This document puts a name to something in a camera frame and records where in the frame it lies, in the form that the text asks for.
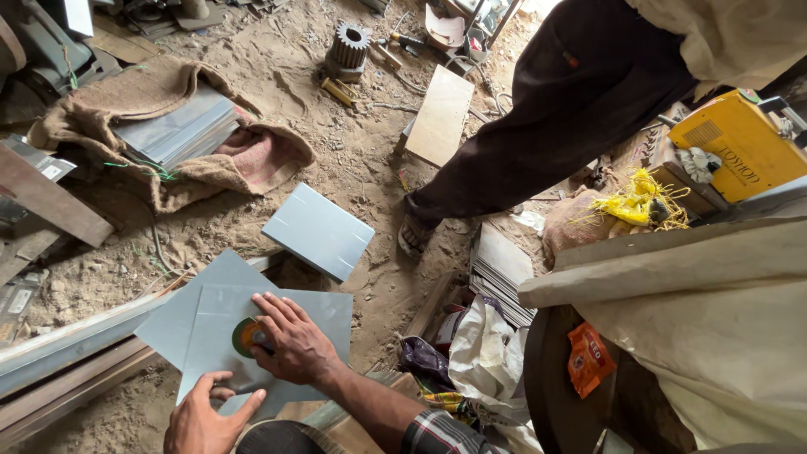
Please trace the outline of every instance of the man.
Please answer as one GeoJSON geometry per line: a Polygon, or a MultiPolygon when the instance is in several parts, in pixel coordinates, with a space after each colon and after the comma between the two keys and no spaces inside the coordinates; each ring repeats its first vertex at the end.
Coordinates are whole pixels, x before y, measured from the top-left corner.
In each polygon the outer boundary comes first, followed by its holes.
{"type": "MultiPolygon", "coordinates": [[[[252,350],[258,365],[281,380],[311,385],[347,410],[387,453],[499,453],[484,437],[443,410],[428,410],[342,363],[319,328],[294,301],[271,293],[253,295],[265,314],[257,317],[275,350],[252,350]]],[[[215,387],[231,372],[204,374],[171,414],[165,433],[167,454],[225,454],[232,450],[266,391],[259,389],[233,416],[219,416],[210,399],[227,400],[235,393],[215,387]]],[[[264,422],[244,436],[237,454],[264,452],[325,452],[321,437],[296,422],[264,422]]]]}
{"type": "Polygon", "coordinates": [[[801,0],[563,0],[516,63],[512,110],[406,196],[401,248],[419,259],[444,218],[527,200],[687,95],[763,88],[807,53],[805,25],[801,0]]]}

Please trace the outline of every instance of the human hand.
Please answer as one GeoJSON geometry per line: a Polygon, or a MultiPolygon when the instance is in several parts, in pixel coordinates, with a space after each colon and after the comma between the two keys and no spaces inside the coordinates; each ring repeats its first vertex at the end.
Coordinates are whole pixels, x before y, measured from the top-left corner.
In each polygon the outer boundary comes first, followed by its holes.
{"type": "Polygon", "coordinates": [[[210,407],[210,399],[226,401],[235,391],[214,388],[214,383],[232,378],[232,372],[208,372],[171,412],[162,448],[165,454],[227,454],[249,418],[261,406],[266,391],[259,389],[232,416],[220,416],[210,407]]]}
{"type": "Polygon", "coordinates": [[[260,347],[250,350],[261,368],[281,380],[319,390],[346,368],[331,341],[294,301],[269,292],[255,293],[252,300],[265,314],[255,320],[274,350],[274,355],[260,347]]]}

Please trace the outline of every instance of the sandy ground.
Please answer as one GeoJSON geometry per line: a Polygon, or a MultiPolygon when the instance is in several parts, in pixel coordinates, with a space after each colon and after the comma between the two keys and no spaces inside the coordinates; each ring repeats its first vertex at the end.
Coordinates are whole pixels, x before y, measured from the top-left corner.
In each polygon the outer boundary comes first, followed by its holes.
{"type": "MultiPolygon", "coordinates": [[[[275,15],[257,19],[245,8],[229,8],[223,26],[206,36],[178,32],[161,42],[175,54],[215,65],[268,118],[287,124],[314,146],[315,164],[264,197],[224,192],[157,218],[158,237],[166,258],[176,267],[190,263],[203,268],[224,248],[245,259],[272,242],[260,228],[294,186],[304,181],[376,229],[376,235],[350,278],[341,286],[317,275],[296,259],[282,272],[281,287],[354,294],[351,364],[363,372],[377,362],[395,363],[396,333],[403,332],[434,280],[452,269],[467,269],[472,232],[480,219],[444,222],[424,259],[414,263],[398,248],[395,236],[402,217],[404,189],[429,181],[435,170],[422,162],[396,157],[392,148],[411,113],[375,108],[357,116],[320,90],[312,81],[330,45],[337,20],[357,23],[385,36],[405,11],[400,31],[417,36],[424,18],[421,2],[393,2],[385,19],[372,17],[358,0],[294,0],[275,15]]],[[[484,68],[497,90],[510,92],[516,57],[537,30],[534,18],[516,16],[499,38],[484,68]]],[[[427,86],[437,61],[427,52],[416,58],[391,46],[404,63],[403,74],[427,86]]],[[[478,74],[470,76],[477,90],[472,105],[486,110],[478,74]]],[[[408,90],[370,53],[365,73],[354,89],[363,106],[368,102],[418,107],[422,97],[408,90]]],[[[481,126],[473,116],[466,135],[481,126]]],[[[124,223],[124,229],[97,250],[79,248],[73,257],[49,266],[50,282],[31,311],[29,324],[57,328],[121,305],[142,292],[161,273],[153,259],[151,216],[115,170],[96,183],[74,188],[86,200],[124,223]]],[[[547,202],[527,202],[528,210],[545,214],[547,202]]],[[[533,257],[537,275],[546,272],[541,243],[534,230],[506,215],[495,225],[533,257]]],[[[155,288],[167,285],[159,280],[155,288]]],[[[179,372],[165,362],[154,364],[94,399],[10,452],[160,452],[162,436],[174,406],[179,372]]]]}

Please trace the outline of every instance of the plaid shirt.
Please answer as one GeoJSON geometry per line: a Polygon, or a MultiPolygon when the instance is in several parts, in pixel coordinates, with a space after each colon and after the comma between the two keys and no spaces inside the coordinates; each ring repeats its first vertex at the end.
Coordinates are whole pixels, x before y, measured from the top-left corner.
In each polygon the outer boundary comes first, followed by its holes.
{"type": "Polygon", "coordinates": [[[403,434],[401,454],[507,454],[445,410],[418,414],[403,434]]]}

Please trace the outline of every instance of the yellow welding machine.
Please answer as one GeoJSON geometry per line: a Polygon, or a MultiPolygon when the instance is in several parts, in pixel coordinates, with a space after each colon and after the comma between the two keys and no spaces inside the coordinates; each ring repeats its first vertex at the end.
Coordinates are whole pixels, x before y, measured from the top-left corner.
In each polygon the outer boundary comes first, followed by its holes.
{"type": "Polygon", "coordinates": [[[800,125],[804,121],[781,98],[760,102],[754,91],[741,89],[710,100],[675,125],[669,137],[680,149],[698,147],[720,157],[723,165],[712,186],[737,202],[807,174],[807,153],[797,146],[807,139],[800,125]],[[786,119],[774,118],[774,110],[786,119]],[[794,124],[801,132],[795,142],[794,124]]]}

